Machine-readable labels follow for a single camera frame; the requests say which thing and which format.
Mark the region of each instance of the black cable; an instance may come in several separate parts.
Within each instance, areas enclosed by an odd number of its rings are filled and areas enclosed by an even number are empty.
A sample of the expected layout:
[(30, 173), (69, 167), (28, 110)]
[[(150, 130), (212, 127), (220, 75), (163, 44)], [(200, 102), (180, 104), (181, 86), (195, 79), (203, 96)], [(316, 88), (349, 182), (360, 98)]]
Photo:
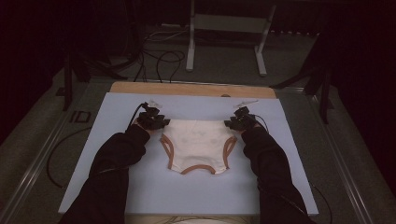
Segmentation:
[(60, 188), (60, 189), (66, 189), (67, 186), (63, 186), (63, 185), (59, 184), (58, 182), (56, 182), (56, 181), (52, 178), (52, 176), (51, 176), (51, 174), (50, 174), (50, 159), (52, 158), (53, 153), (55, 152), (56, 148), (58, 148), (58, 146), (59, 146), (62, 142), (64, 142), (66, 139), (68, 139), (69, 137), (71, 137), (71, 136), (73, 136), (73, 135), (75, 135), (75, 134), (77, 134), (77, 133), (82, 133), (82, 132), (84, 132), (84, 131), (87, 131), (87, 130), (89, 130), (89, 129), (91, 129), (91, 128), (92, 128), (92, 127), (88, 127), (88, 128), (85, 128), (85, 129), (76, 131), (76, 132), (74, 132), (74, 133), (70, 133), (70, 134), (67, 135), (65, 138), (63, 138), (61, 141), (59, 141), (59, 142), (52, 148), (52, 150), (51, 150), (51, 152), (50, 152), (50, 154), (49, 154), (49, 157), (47, 158), (47, 169), (46, 169), (46, 170), (47, 170), (47, 176), (48, 176), (49, 180), (50, 180), (55, 186), (57, 186), (58, 188)]
[[(161, 54), (160, 56), (155, 56), (155, 55), (149, 53), (149, 51), (162, 52), (163, 54)], [(161, 83), (163, 83), (163, 79), (161, 77), (160, 69), (159, 69), (160, 62), (178, 63), (177, 68), (172, 72), (171, 76), (169, 77), (169, 82), (172, 83), (172, 77), (175, 75), (177, 70), (180, 68), (181, 62), (185, 59), (185, 54), (182, 51), (180, 51), (180, 50), (168, 51), (168, 50), (148, 50), (148, 49), (144, 49), (143, 52), (146, 53), (148, 56), (157, 59), (156, 73), (157, 73), (157, 77), (158, 77), (158, 79), (160, 80)], [(175, 55), (177, 57), (177, 59), (176, 60), (165, 60), (165, 59), (163, 59), (163, 57), (165, 55), (167, 55), (167, 54), (173, 54), (173, 55)]]
[(314, 184), (312, 184), (309, 180), (308, 180), (308, 183), (312, 186), (312, 188), (314, 188), (320, 194), (320, 196), (326, 203), (327, 208), (329, 209), (330, 224), (332, 224), (332, 209), (330, 208), (329, 202), (327, 201), (326, 197), (322, 194), (322, 192)]
[(146, 76), (146, 66), (143, 65), (143, 82), (148, 82), (147, 76)]
[(137, 107), (137, 109), (134, 111), (134, 114), (132, 115), (131, 121), (129, 121), (128, 127), (131, 126), (131, 124), (134, 122), (134, 117), (136, 116), (137, 111), (139, 111), (140, 107), (142, 107), (142, 106), (143, 106), (143, 104), (140, 104), (140, 105)]
[[(162, 62), (162, 61), (166, 62), (165, 60), (163, 60), (163, 57), (164, 57), (166, 54), (173, 54), (173, 55), (175, 55), (176, 57), (178, 57), (178, 55), (177, 55), (176, 53), (174, 53), (173, 51), (166, 51), (165, 53), (163, 53), (163, 54), (160, 56), (160, 58), (159, 58), (158, 61), (157, 61), (156, 70), (157, 70), (158, 79), (159, 79), (161, 82), (162, 82), (162, 80), (161, 80), (161, 75), (160, 75), (160, 70), (159, 70), (159, 64), (160, 64), (160, 62)], [(171, 75), (170, 78), (169, 78), (169, 82), (170, 82), (170, 83), (172, 83), (172, 77), (173, 77), (173, 75), (176, 73), (176, 71), (178, 70), (178, 68), (179, 68), (180, 65), (181, 65), (181, 60), (180, 60), (180, 58), (179, 58), (179, 60), (178, 60), (177, 62), (178, 62), (177, 68), (175, 69), (175, 71), (172, 73), (172, 75)]]
[(139, 70), (137, 71), (137, 73), (136, 73), (136, 76), (134, 77), (134, 82), (136, 82), (136, 80), (137, 80), (137, 78), (139, 77), (139, 75), (140, 75), (140, 73), (142, 72), (142, 70), (143, 70), (143, 76), (142, 76), (142, 78), (143, 78), (143, 81), (144, 81), (144, 79), (145, 79), (145, 77), (146, 77), (146, 66), (145, 66), (145, 56), (144, 56), (144, 54), (143, 54), (143, 52), (140, 52), (139, 53), (139, 56), (142, 56), (142, 61), (141, 62), (138, 62), (139, 64), (140, 64), (140, 67), (139, 67)]
[(301, 208), (299, 207), (299, 205), (297, 205), (295, 202), (293, 202), (293, 201), (290, 200), (289, 198), (285, 197), (284, 195), (281, 195), (281, 194), (277, 194), (277, 193), (273, 193), (273, 192), (267, 191), (267, 190), (265, 190), (265, 189), (262, 189), (260, 186), (259, 186), (259, 191), (262, 191), (262, 192), (264, 192), (264, 193), (266, 193), (266, 194), (268, 194), (268, 195), (271, 195), (271, 196), (273, 196), (273, 197), (277, 197), (278, 199), (282, 200), (283, 202), (287, 203), (288, 205), (290, 205), (291, 207), (293, 207), (294, 209), (296, 209), (296, 210), (297, 210), (299, 213), (301, 213), (302, 215), (304, 215), (304, 216), (306, 216), (306, 217), (309, 218), (309, 215), (308, 215), (305, 211), (303, 211), (303, 209), (301, 209)]
[(268, 129), (268, 126), (267, 126), (267, 123), (265, 122), (265, 120), (264, 120), (262, 117), (258, 116), (258, 115), (254, 115), (254, 116), (255, 116), (255, 117), (259, 117), (259, 119), (262, 120), (262, 122), (263, 122), (264, 125), (265, 125), (265, 130), (267, 130), (267, 132), (270, 133), (270, 130)]
[(206, 42), (206, 43), (220, 43), (220, 44), (227, 44), (227, 43), (234, 43), (237, 41), (243, 41), (248, 39), (248, 33), (240, 33), (238, 37), (231, 38), (224, 33), (230, 32), (220, 32), (220, 31), (201, 31), (197, 32), (195, 36), (195, 40), (197, 42)]
[(126, 62), (124, 63), (119, 63), (119, 64), (114, 64), (110, 65), (108, 68), (111, 70), (123, 70), (129, 67), (130, 65), (133, 65), (136, 63), (137, 57), (136, 58), (128, 58)]
[(267, 127), (267, 123), (265, 122), (265, 120), (264, 120), (262, 117), (260, 117), (260, 116), (258, 116), (258, 115), (253, 115), (254, 117), (259, 117), (259, 118), (264, 122), (265, 127), (264, 127), (260, 122), (258, 122), (256, 119), (254, 119), (253, 117), (251, 117), (250, 115), (245, 115), (245, 116), (246, 116), (248, 119), (254, 120), (257, 124), (260, 125), (260, 127), (264, 128), (264, 130), (267, 131), (267, 132), (269, 133), (269, 130), (268, 130), (268, 127)]

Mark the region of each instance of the garment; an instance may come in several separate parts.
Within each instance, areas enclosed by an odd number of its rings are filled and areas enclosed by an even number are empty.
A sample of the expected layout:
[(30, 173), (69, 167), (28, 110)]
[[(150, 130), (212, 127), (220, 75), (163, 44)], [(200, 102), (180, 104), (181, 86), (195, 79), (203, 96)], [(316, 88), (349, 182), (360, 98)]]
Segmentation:
[(221, 174), (236, 143), (223, 120), (172, 119), (163, 129), (161, 143), (169, 157), (168, 168), (183, 175), (194, 169)]
[(285, 152), (264, 128), (242, 133), (244, 153), (258, 177), (261, 224), (311, 224), (303, 197), (291, 181)]

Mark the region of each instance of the cable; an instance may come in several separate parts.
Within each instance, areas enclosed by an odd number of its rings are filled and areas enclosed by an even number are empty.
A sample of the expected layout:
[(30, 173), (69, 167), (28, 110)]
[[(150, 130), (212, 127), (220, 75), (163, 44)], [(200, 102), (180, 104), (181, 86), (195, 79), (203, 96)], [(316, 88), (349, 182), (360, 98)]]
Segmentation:
[(48, 176), (49, 180), (50, 180), (55, 186), (57, 186), (58, 188), (60, 188), (60, 189), (66, 189), (67, 185), (63, 186), (63, 185), (59, 184), (58, 182), (56, 182), (56, 181), (52, 178), (52, 176), (51, 176), (51, 174), (50, 174), (50, 159), (52, 158), (53, 153), (55, 152), (56, 148), (57, 148), (62, 142), (64, 142), (66, 139), (68, 139), (69, 137), (71, 137), (71, 136), (73, 136), (73, 135), (75, 135), (75, 134), (77, 134), (77, 133), (82, 133), (82, 132), (84, 132), (84, 131), (87, 131), (87, 130), (89, 130), (89, 129), (91, 129), (91, 128), (92, 128), (92, 127), (88, 127), (88, 128), (85, 128), (85, 129), (76, 131), (76, 132), (74, 132), (74, 133), (70, 133), (70, 134), (67, 135), (65, 138), (63, 138), (61, 141), (59, 141), (59, 142), (52, 148), (52, 150), (51, 150), (51, 152), (50, 152), (50, 154), (49, 154), (49, 157), (47, 158), (47, 169), (46, 169), (46, 170), (47, 170), (47, 176)]
[(265, 120), (262, 118), (262, 117), (260, 117), (260, 116), (258, 116), (258, 115), (254, 115), (255, 117), (259, 117), (259, 119), (261, 119), (262, 120), (262, 122), (264, 123), (264, 125), (265, 125), (265, 130), (267, 130), (267, 132), (268, 133), (270, 133), (270, 130), (268, 129), (268, 126), (267, 126), (267, 123), (265, 122)]
[(294, 203), (292, 200), (288, 199), (287, 197), (283, 196), (283, 195), (279, 195), (279, 197), (287, 202), (288, 204), (290, 204), (292, 207), (294, 207), (295, 209), (297, 209), (297, 211), (299, 211), (300, 213), (302, 213), (304, 216), (309, 217), (309, 215), (303, 211), (303, 209), (301, 209), (296, 203)]
[[(163, 32), (152, 33), (151, 35), (148, 36), (148, 41), (161, 42), (161, 41), (169, 40), (169, 39), (171, 39), (171, 38), (173, 38), (173, 37), (175, 37), (175, 36), (178, 36), (178, 35), (182, 35), (182, 34), (184, 34), (184, 33), (187, 33), (187, 31), (188, 31), (188, 30), (186, 29), (186, 30), (184, 30), (184, 31), (176, 31), (176, 32), (174, 32), (174, 31), (169, 31), (169, 32), (163, 31)], [(151, 39), (151, 37), (153, 37), (153, 36), (155, 36), (155, 35), (158, 35), (158, 34), (174, 34), (174, 35), (170, 35), (170, 36), (168, 36), (168, 37), (166, 37), (166, 38), (164, 38), (164, 39)]]
[(256, 119), (254, 119), (253, 117), (251, 117), (250, 115), (245, 115), (245, 116), (246, 116), (247, 118), (251, 119), (251, 120), (254, 120), (257, 124), (259, 124), (262, 128), (264, 128), (265, 131), (267, 131), (267, 132), (269, 133), (267, 123), (265, 122), (265, 120), (264, 120), (262, 117), (260, 117), (260, 116), (258, 116), (258, 115), (253, 115), (254, 117), (259, 117), (259, 118), (262, 120), (262, 122), (264, 122), (265, 127), (264, 127), (260, 122), (258, 122)]
[[(123, 9), (123, 13), (122, 13), (123, 15), (122, 16), (124, 16), (125, 20), (126, 20), (125, 27), (126, 27), (126, 30), (127, 30), (127, 35), (126, 35), (126, 38), (125, 38), (125, 44), (124, 44), (124, 47), (123, 47), (121, 55), (124, 55), (126, 53), (126, 51), (128, 49), (128, 46), (130, 45), (130, 38), (134, 37), (132, 35), (132, 31), (133, 31), (132, 28), (133, 28), (133, 26), (136, 25), (136, 22), (131, 21), (128, 8), (129, 7), (126, 6), (126, 2), (122, 1), (122, 9)], [(131, 53), (131, 57), (127, 58), (127, 61), (124, 62), (124, 63), (119, 63), (119, 64), (115, 64), (115, 65), (103, 65), (102, 63), (100, 63), (100, 65), (103, 66), (103, 68), (106, 68), (106, 69), (121, 71), (121, 70), (126, 69), (127, 67), (133, 65), (135, 63), (135, 61), (137, 60), (137, 57), (134, 57), (134, 55), (132, 55), (132, 53)]]
[(140, 67), (139, 67), (139, 70), (136, 73), (136, 76), (134, 77), (134, 82), (136, 82), (136, 80), (139, 77), (139, 75), (142, 72), (142, 70), (143, 70), (143, 76), (142, 76), (143, 81), (145, 81), (145, 78), (146, 78), (145, 55), (143, 54), (143, 51), (139, 53), (138, 60), (140, 60), (140, 56), (142, 56), (142, 61), (141, 62), (139, 62), (139, 61), (137, 62), (137, 63), (140, 64)]
[(140, 104), (140, 105), (136, 108), (136, 110), (134, 111), (134, 114), (132, 115), (131, 121), (129, 121), (128, 127), (131, 126), (131, 124), (134, 122), (134, 117), (136, 116), (137, 111), (139, 111), (140, 107), (142, 107), (142, 106), (143, 106), (143, 104)]
[(320, 190), (314, 184), (312, 184), (309, 180), (308, 183), (312, 186), (312, 188), (314, 188), (320, 194), (320, 196), (323, 198), (324, 202), (326, 203), (327, 208), (329, 209), (329, 216), (330, 216), (329, 223), (332, 224), (332, 209), (330, 208), (329, 202), (327, 202), (326, 197), (322, 194), (322, 192), (320, 192)]
[[(157, 52), (163, 52), (163, 54), (161, 54), (161, 56), (155, 56), (151, 53), (149, 53), (148, 51), (157, 51)], [(168, 51), (168, 50), (149, 50), (149, 49), (144, 49), (143, 50), (144, 53), (146, 53), (148, 56), (153, 57), (155, 59), (157, 59), (157, 64), (156, 64), (156, 73), (157, 73), (157, 77), (160, 80), (161, 83), (163, 83), (163, 79), (160, 75), (160, 69), (159, 69), (159, 65), (160, 62), (165, 62), (165, 63), (177, 63), (177, 68), (172, 72), (170, 78), (169, 78), (169, 82), (172, 83), (172, 78), (175, 75), (175, 73), (177, 72), (177, 70), (180, 68), (181, 66), (181, 62), (185, 59), (185, 54), (180, 51), (180, 50), (173, 50), (173, 51)], [(175, 60), (165, 60), (163, 59), (163, 57), (167, 54), (173, 54), (175, 55), (177, 58)]]

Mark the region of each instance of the gray floor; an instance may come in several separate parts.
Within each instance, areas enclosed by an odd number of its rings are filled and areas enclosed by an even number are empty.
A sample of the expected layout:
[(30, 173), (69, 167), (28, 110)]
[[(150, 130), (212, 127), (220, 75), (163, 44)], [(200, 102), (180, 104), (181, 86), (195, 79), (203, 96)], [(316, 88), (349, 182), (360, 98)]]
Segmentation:
[[(300, 35), (269, 35), (263, 54), (269, 75), (259, 77), (253, 42), (220, 44), (200, 41), (196, 47), (194, 71), (185, 71), (184, 60), (172, 81), (249, 86), (276, 84), (299, 71), (314, 42), (314, 38)], [(180, 36), (173, 41), (149, 42), (146, 49), (181, 50), (187, 53), (187, 38)], [(167, 55), (164, 59), (175, 58)], [(145, 56), (147, 79), (152, 81), (158, 81), (156, 62)], [(168, 81), (176, 68), (177, 63), (160, 63), (162, 80)], [(132, 80), (137, 70), (138, 64), (135, 64), (120, 74)], [(63, 112), (64, 99), (55, 96), (55, 92), (63, 85), (61, 71), (54, 78), (53, 87), (0, 147), (0, 203), (3, 212), (9, 208), (7, 204), (16, 204), (9, 223), (56, 223), (59, 220), (57, 210), (64, 190), (51, 184), (45, 166), (44, 169), (37, 168), (37, 176), (32, 178), (35, 181), (33, 187), (23, 190), (26, 197), (16, 195), (12, 198), (12, 195), (42, 149), (52, 148), (59, 139), (93, 125), (102, 99), (113, 82), (113, 79), (104, 76), (95, 76), (90, 83), (76, 82), (75, 101), (68, 111)], [(395, 198), (340, 102), (336, 88), (332, 87), (331, 90), (330, 124), (323, 125), (318, 118), (316, 98), (305, 96), (299, 89), (304, 83), (305, 80), (299, 81), (293, 84), (293, 88), (277, 91), (276, 95), (285, 109), (307, 177), (325, 196), (332, 209), (332, 223), (396, 223)], [(90, 121), (69, 122), (75, 110), (91, 112)], [(59, 120), (65, 120), (65, 123), (59, 123)], [(88, 134), (89, 131), (73, 135), (62, 142), (53, 154), (50, 172), (61, 185), (66, 185), (73, 174)], [(324, 199), (318, 191), (312, 190), (319, 209), (319, 215), (313, 219), (317, 223), (329, 223), (330, 211)]]

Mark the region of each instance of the cloth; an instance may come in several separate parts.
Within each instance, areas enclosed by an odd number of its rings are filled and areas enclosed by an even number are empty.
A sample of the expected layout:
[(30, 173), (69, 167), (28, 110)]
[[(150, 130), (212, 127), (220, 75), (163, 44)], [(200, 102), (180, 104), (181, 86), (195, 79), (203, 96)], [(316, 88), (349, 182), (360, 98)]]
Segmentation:
[(217, 175), (229, 168), (227, 157), (236, 137), (222, 120), (172, 119), (163, 129), (161, 143), (169, 157), (169, 169), (183, 175), (207, 169)]
[(257, 217), (221, 216), (221, 217), (170, 217), (170, 216), (134, 216), (125, 217), (127, 224), (258, 224)]

